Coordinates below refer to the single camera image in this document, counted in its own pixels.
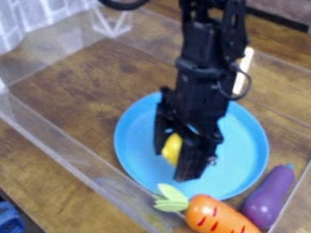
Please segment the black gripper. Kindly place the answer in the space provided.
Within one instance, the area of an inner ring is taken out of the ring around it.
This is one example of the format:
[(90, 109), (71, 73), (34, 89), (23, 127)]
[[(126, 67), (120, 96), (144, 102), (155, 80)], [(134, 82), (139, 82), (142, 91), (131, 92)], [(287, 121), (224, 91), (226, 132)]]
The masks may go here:
[(182, 137), (174, 179), (184, 182), (199, 179), (216, 161), (216, 148), (223, 142), (218, 122), (232, 99), (236, 68), (199, 67), (180, 58), (176, 68), (175, 88), (160, 88), (154, 144), (160, 155), (170, 135), (178, 133)]

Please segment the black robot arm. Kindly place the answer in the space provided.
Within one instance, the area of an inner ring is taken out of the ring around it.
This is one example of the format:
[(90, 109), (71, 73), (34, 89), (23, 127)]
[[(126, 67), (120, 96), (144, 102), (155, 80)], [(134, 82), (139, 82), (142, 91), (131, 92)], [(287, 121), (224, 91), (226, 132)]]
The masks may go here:
[(228, 102), (235, 100), (234, 84), (244, 56), (246, 0), (180, 0), (183, 50), (176, 59), (174, 88), (160, 89), (155, 112), (155, 152), (163, 153), (170, 136), (182, 137), (174, 179), (200, 178), (218, 156), (223, 142), (218, 126)]

